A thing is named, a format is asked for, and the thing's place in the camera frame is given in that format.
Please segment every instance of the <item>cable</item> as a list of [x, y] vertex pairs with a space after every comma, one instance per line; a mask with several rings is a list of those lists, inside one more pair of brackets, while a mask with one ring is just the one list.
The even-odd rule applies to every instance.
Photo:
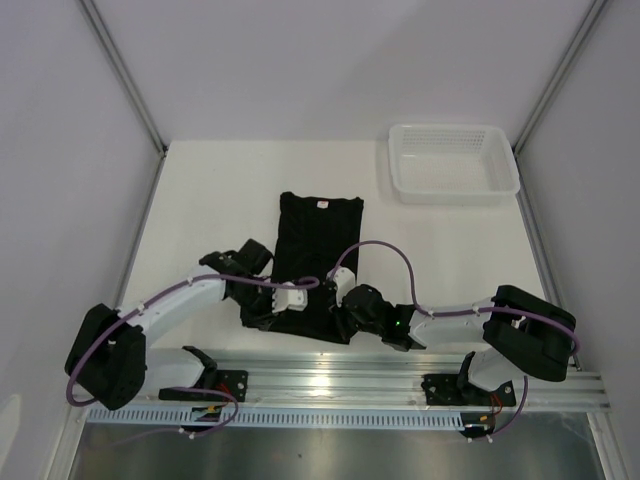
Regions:
[[518, 418], [520, 416], [520, 414], [522, 413], [522, 409], [524, 409], [524, 404], [527, 401], [527, 394], [529, 393], [529, 377], [527, 375], [524, 376], [524, 388], [522, 389], [522, 398], [520, 399], [520, 405], [518, 405], [518, 409], [516, 410], [516, 413], [513, 414], [513, 416], [509, 419], [509, 421], [507, 423], [505, 423], [502, 427], [500, 427], [498, 430], [495, 430], [491, 436], [494, 437], [500, 433], [504, 433], [506, 432], [509, 428], [511, 428], [513, 426], [513, 423], [515, 422], [516, 418]]
[[213, 427], [207, 428], [206, 430], [202, 430], [200, 432], [187, 432], [183, 427], [180, 427], [180, 428], [175, 428], [175, 427], [154, 428], [153, 430], [148, 430], [146, 432], [138, 433], [137, 435], [132, 435], [132, 436], [127, 437], [127, 438], [125, 438], [123, 440], [118, 440], [116, 442], [109, 443], [108, 445], [105, 445], [104, 447], [101, 447], [101, 448], [119, 447], [120, 445], [124, 445], [124, 444], [127, 444], [129, 442], [133, 442], [134, 440], [140, 440], [141, 438], [145, 438], [145, 437], [149, 437], [151, 435], [155, 435], [157, 433], [165, 433], [165, 432], [179, 433], [179, 434], [183, 434], [184, 433], [184, 434], [187, 434], [191, 440], [193, 440], [194, 438], [204, 437], [205, 435], [209, 435], [209, 434], [211, 434], [213, 432], [216, 432], [216, 431], [224, 428], [225, 426], [227, 426], [229, 423], [231, 423], [236, 418], [236, 416], [238, 415], [238, 412], [240, 411], [240, 405], [238, 404], [238, 400], [236, 400], [236, 398], [233, 395], [225, 393], [225, 392], [222, 392], [220, 390], [207, 390], [207, 389], [203, 389], [203, 388], [183, 388], [183, 387], [174, 387], [174, 388], [172, 388], [172, 390], [179, 390], [181, 392], [189, 392], [189, 393], [207, 393], [207, 394], [215, 394], [215, 395], [221, 396], [221, 397], [226, 398], [227, 400], [230, 400], [231, 402], [233, 402], [233, 406], [234, 406], [233, 413], [229, 416], [229, 418], [227, 418], [223, 422], [220, 422], [220, 423], [214, 425]]
[[496, 403], [498, 404], [498, 411], [495, 413], [495, 415], [500, 415], [502, 413], [502, 407], [503, 407], [502, 400], [500, 400], [500, 397], [495, 393], [492, 393], [491, 396], [495, 398]]
[[342, 255], [340, 255], [340, 258], [338, 258], [338, 261], [336, 262], [335, 267], [333, 267], [333, 270], [329, 272], [329, 275], [327, 278], [329, 280], [333, 280], [333, 277], [335, 277], [336, 272], [340, 268], [340, 265], [342, 264], [346, 256], [349, 255], [355, 249], [363, 247], [365, 245], [381, 245], [383, 247], [390, 248], [391, 250], [396, 252], [398, 255], [400, 255], [400, 257], [402, 257], [402, 260], [404, 260], [404, 263], [407, 266], [407, 270], [409, 271], [411, 301], [413, 302], [413, 306], [415, 307], [416, 311], [420, 312], [423, 315], [426, 315], [429, 317], [441, 317], [441, 318], [460, 317], [464, 315], [472, 315], [472, 314], [479, 314], [479, 313], [507, 313], [510, 315], [518, 315], [521, 317], [526, 317], [530, 320], [535, 320], [537, 322], [541, 322], [546, 325], [549, 325], [550, 327], [553, 327], [556, 330], [559, 330], [560, 332], [565, 334], [567, 337], [569, 337], [573, 342], [573, 349], [571, 350], [571, 355], [575, 355], [580, 350], [580, 341], [578, 340], [578, 337], [573, 331], [571, 331], [569, 328], [565, 327], [561, 323], [555, 320], [552, 320], [550, 318], [547, 318], [545, 316], [538, 315], [537, 313], [526, 312], [524, 310], [518, 310], [510, 307], [482, 307], [476, 310], [474, 310], [473, 308], [470, 308], [467, 310], [458, 310], [454, 312], [433, 312], [433, 311], [430, 312], [428, 310], [425, 310], [418, 303], [418, 296], [416, 295], [416, 279], [415, 279], [415, 274], [413, 272], [413, 266], [411, 265], [411, 261], [409, 260], [409, 257], [407, 257], [407, 255], [395, 245], [392, 245], [388, 242], [383, 242], [382, 240], [364, 240], [362, 242], [358, 242], [354, 245], [351, 245], [342, 253]]
[[[175, 285], [165, 288], [161, 292], [151, 297], [146, 302], [143, 302], [142, 306], [146, 310], [152, 305], [162, 300], [164, 297], [166, 297], [170, 293], [173, 293], [176, 290], [179, 290], [184, 287], [190, 287], [191, 285], [194, 285], [198, 282], [202, 282], [205, 280], [225, 280], [228, 282], [244, 283], [247, 285], [256, 285], [256, 286], [265, 287], [265, 288], [278, 288], [282, 290], [311, 290], [312, 288], [316, 288], [320, 285], [320, 280], [317, 279], [316, 277], [302, 277], [298, 280], [299, 283], [297, 285], [285, 285], [281, 283], [272, 283], [272, 282], [265, 282], [262, 280], [254, 280], [252, 278], [236, 277], [234, 275], [227, 275], [223, 273], [209, 273], [205, 275], [198, 275], [196, 277], [193, 277], [190, 280], [183, 280], [181, 282], [176, 283]], [[100, 347], [100, 345], [106, 342], [109, 336], [111, 336], [113, 332], [115, 332], [118, 328], [120, 328], [122, 325], [127, 323], [129, 320], [134, 318], [139, 313], [140, 311], [138, 309], [134, 309], [128, 314], [126, 314], [124, 317], [120, 318], [117, 322], [115, 322], [113, 325], [107, 328], [102, 333], [102, 335], [96, 338], [96, 340], [91, 344], [91, 346], [87, 349], [84, 355], [80, 357], [80, 360], [78, 360], [78, 363], [76, 363], [76, 365], [73, 367], [73, 370], [69, 375], [69, 381], [67, 382], [67, 389], [65, 393], [67, 397], [67, 402], [69, 402], [70, 405], [74, 407], [86, 407], [87, 405], [91, 405], [97, 401], [96, 398], [91, 398], [89, 400], [82, 400], [82, 401], [76, 400], [75, 397], [73, 396], [73, 386], [78, 381], [78, 376], [80, 375], [80, 372], [89, 361], [89, 358], [91, 358], [91, 355], [93, 355], [95, 351], [98, 349], [98, 347]]]
[[489, 416], [480, 417], [480, 421], [484, 422], [485, 420], [491, 420], [491, 426], [493, 428], [495, 428], [496, 427], [496, 414], [495, 414], [495, 410], [494, 410], [495, 401], [493, 399], [493, 395], [491, 395], [489, 397], [489, 400], [491, 401], [491, 413], [489, 414]]
[[229, 387], [227, 387], [224, 383], [221, 383], [220, 385], [218, 385], [218, 388], [222, 390], [224, 393], [228, 393], [229, 395], [232, 395], [231, 390], [229, 390]]

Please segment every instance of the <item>red wire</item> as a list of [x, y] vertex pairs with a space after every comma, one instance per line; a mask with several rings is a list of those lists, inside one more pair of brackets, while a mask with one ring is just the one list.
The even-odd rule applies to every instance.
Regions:
[[[229, 395], [231, 395], [231, 390], [229, 390], [229, 388], [224, 384], [221, 383], [220, 385], [216, 385], [216, 388], [218, 388], [219, 390], [222, 390], [225, 393], [228, 393]], [[227, 400], [227, 403], [225, 403], [223, 405], [223, 407], [226, 407], [227, 405], [229, 405], [229, 401]]]
[[495, 415], [499, 415], [502, 412], [502, 407], [503, 407], [502, 400], [500, 400], [500, 397], [495, 393], [491, 394], [491, 398], [495, 398], [496, 402], [498, 403], [499, 410], [495, 413]]

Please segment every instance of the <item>metal frame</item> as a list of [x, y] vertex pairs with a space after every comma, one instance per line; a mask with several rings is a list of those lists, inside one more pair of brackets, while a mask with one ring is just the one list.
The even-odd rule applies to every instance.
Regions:
[[142, 240], [142, 234], [144, 233], [144, 227], [147, 224], [147, 219], [149, 218], [149, 212], [151, 212], [151, 205], [153, 204], [153, 199], [156, 195], [156, 190], [158, 189], [158, 183], [160, 183], [160, 177], [162, 176], [162, 170], [164, 168], [164, 162], [167, 156], [166, 153], [160, 157], [160, 161], [158, 162], [158, 166], [156, 168], [156, 172], [153, 177], [153, 181], [151, 182], [151, 187], [149, 189], [149, 194], [147, 195], [147, 199], [145, 201], [144, 210], [142, 212], [142, 216], [140, 217], [140, 221], [136, 226], [136, 234], [133, 240], [133, 244], [131, 245], [131, 249], [129, 250], [129, 254], [127, 257], [127, 265], [125, 266], [124, 272], [118, 281], [118, 288], [116, 289], [116, 295], [114, 299], [114, 305], [121, 305], [122, 300], [124, 299], [124, 294], [127, 290], [127, 285], [129, 284], [129, 279], [131, 278], [131, 272], [133, 271], [133, 264], [136, 259], [136, 255], [138, 254], [138, 248], [140, 248], [140, 241]]
[[113, 68], [113, 72], [122, 87], [122, 91], [131, 102], [131, 107], [142, 122], [151, 143], [155, 147], [158, 155], [164, 156], [167, 147], [160, 137], [158, 128], [156, 127], [149, 109], [147, 108], [140, 90], [133, 81], [127, 65], [122, 59], [118, 47], [116, 47], [113, 37], [109, 33], [107, 24], [104, 22], [100, 11], [93, 0], [76, 0], [82, 14], [89, 24], [89, 28], [94, 33], [100, 48], [104, 52], [107, 62]]
[[[234, 406], [222, 407], [219, 421], [227, 421]], [[358, 430], [438, 430], [462, 431], [459, 412], [435, 410], [355, 410], [331, 408], [270, 408], [242, 404], [229, 427], [327, 428]], [[91, 407], [87, 423], [127, 425], [170, 425], [202, 427], [200, 413], [190, 406], [127, 405], [116, 411]]]
[[[313, 415], [322, 412], [332, 418], [368, 418], [369, 421], [385, 415], [397, 417], [394, 429], [414, 429], [411, 419], [457, 415], [477, 408], [431, 407], [425, 402], [420, 387], [422, 376], [433, 372], [457, 372], [462, 355], [429, 355], [425, 353], [385, 354], [268, 354], [255, 352], [208, 351], [221, 369], [242, 367], [249, 373], [249, 389], [243, 408], [252, 413], [279, 412], [284, 415]], [[522, 382], [514, 382], [516, 392], [522, 391]], [[153, 397], [140, 397], [131, 404], [139, 415], [152, 415], [162, 409], [180, 417], [184, 403], [160, 402]], [[570, 371], [562, 383], [549, 383], [531, 379], [527, 397], [527, 412], [585, 412], [597, 423], [594, 438], [607, 479], [623, 479], [621, 463], [611, 424], [608, 420], [610, 405], [602, 379], [596, 373]], [[48, 480], [66, 480], [71, 471], [74, 455], [85, 422], [91, 411], [71, 409], [61, 436], [58, 451], [52, 462]], [[125, 415], [123, 424], [140, 423], [140, 416]], [[264, 419], [244, 418], [245, 426], [265, 426]], [[147, 424], [166, 422], [147, 418]]]
[[545, 85], [540, 97], [538, 98], [533, 110], [527, 117], [527, 121], [522, 128], [518, 140], [516, 140], [513, 152], [518, 158], [522, 153], [527, 141], [533, 134], [535, 128], [540, 123], [543, 115], [549, 109], [555, 100], [558, 92], [569, 77], [573, 66], [576, 64], [580, 54], [586, 47], [593, 32], [596, 30], [598, 23], [605, 14], [607, 7], [611, 4], [611, 0], [594, 0], [589, 10], [583, 17], [578, 29], [573, 34], [569, 45], [560, 57], [551, 78]]
[[[94, 0], [76, 0], [89, 27], [106, 55], [107, 61], [131, 106], [143, 123], [149, 139], [161, 157], [158, 170], [138, 225], [136, 239], [129, 255], [126, 270], [119, 282], [117, 301], [122, 300], [131, 274], [142, 232], [159, 182], [167, 147], [163, 143], [145, 102], [137, 88], [122, 55], [119, 53], [107, 25]], [[544, 113], [556, 98], [570, 75], [580, 53], [593, 35], [610, 0], [594, 0], [582, 19], [571, 42], [556, 65], [544, 91], [532, 109], [514, 146], [516, 158], [523, 151]], [[562, 305], [561, 294], [552, 273], [544, 242], [536, 222], [525, 182], [518, 202], [532, 246], [534, 258], [547, 298]], [[297, 354], [270, 355], [240, 352], [210, 352], [222, 368], [242, 368], [250, 372], [248, 404], [258, 408], [318, 408], [331, 411], [352, 409], [375, 410], [383, 406], [394, 411], [450, 410], [444, 407], [427, 407], [420, 387], [421, 376], [430, 372], [457, 372], [462, 357], [456, 355], [353, 355], [353, 354]], [[158, 401], [141, 398], [136, 405], [153, 407]], [[527, 400], [527, 411], [587, 412], [593, 436], [607, 479], [628, 478], [620, 448], [616, 442], [610, 418], [610, 405], [598, 374], [570, 371], [561, 384], [533, 379]], [[45, 478], [67, 479], [88, 412], [70, 409], [58, 449]]]

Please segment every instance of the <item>white table surface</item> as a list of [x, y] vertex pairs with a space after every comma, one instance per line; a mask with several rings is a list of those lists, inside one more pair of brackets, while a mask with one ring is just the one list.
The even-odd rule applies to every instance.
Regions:
[[[491, 208], [404, 205], [393, 195], [386, 143], [182, 141], [169, 149], [125, 303], [149, 298], [205, 254], [238, 249], [248, 238], [273, 251], [285, 191], [364, 199], [361, 240], [385, 240], [409, 256], [424, 305], [471, 303], [507, 283], [543, 296], [515, 198]], [[358, 281], [391, 302], [410, 303], [404, 263], [384, 247], [363, 247]], [[201, 311], [155, 344], [183, 345], [280, 353], [391, 351], [366, 333], [345, 346], [244, 328], [231, 300]]]

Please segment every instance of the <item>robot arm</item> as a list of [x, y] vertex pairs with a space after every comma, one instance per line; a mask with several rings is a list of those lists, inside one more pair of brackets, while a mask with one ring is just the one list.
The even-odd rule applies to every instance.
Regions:
[[[70, 383], [77, 381], [111, 410], [139, 393], [211, 387], [217, 366], [199, 350], [149, 347], [197, 310], [228, 297], [256, 318], [265, 312], [273, 319], [286, 309], [303, 310], [305, 289], [319, 282], [274, 285], [255, 278], [271, 258], [265, 247], [249, 240], [238, 252], [205, 256], [184, 280], [142, 304], [115, 310], [102, 304], [92, 308], [65, 364]], [[429, 315], [414, 305], [394, 306], [369, 285], [356, 286], [355, 275], [348, 269], [339, 269], [321, 288], [335, 293], [334, 305], [328, 308], [337, 322], [378, 335], [397, 350], [452, 343], [481, 350], [467, 356], [458, 374], [456, 383], [463, 396], [478, 398], [522, 375], [556, 382], [566, 377], [572, 346], [565, 334], [549, 325], [520, 321], [520, 316], [505, 313], [505, 308], [489, 310], [511, 307], [551, 317], [571, 331], [575, 319], [516, 287], [499, 287], [493, 298], [477, 302], [472, 309], [438, 308]]]
[[[149, 347], [196, 311], [227, 297], [248, 310], [263, 308], [265, 301], [270, 310], [272, 301], [274, 309], [303, 309], [307, 298], [303, 287], [291, 283], [272, 290], [265, 288], [272, 284], [254, 278], [270, 260], [265, 247], [249, 240], [238, 252], [205, 256], [185, 279], [146, 302], [117, 309], [103, 304], [93, 307], [85, 316], [65, 371], [111, 410], [139, 393], [206, 383], [215, 376], [216, 366], [199, 350]], [[113, 331], [106, 341], [99, 341], [109, 329]]]
[[355, 329], [379, 335], [397, 350], [450, 344], [479, 350], [469, 354], [462, 366], [461, 388], [471, 385], [492, 392], [524, 375], [550, 382], [566, 378], [573, 351], [571, 338], [557, 326], [528, 321], [513, 312], [551, 319], [570, 332], [575, 329], [575, 318], [517, 287], [503, 285], [494, 297], [471, 308], [441, 307], [428, 311], [429, 315], [418, 312], [414, 305], [394, 306], [369, 285], [358, 285], [338, 301]]

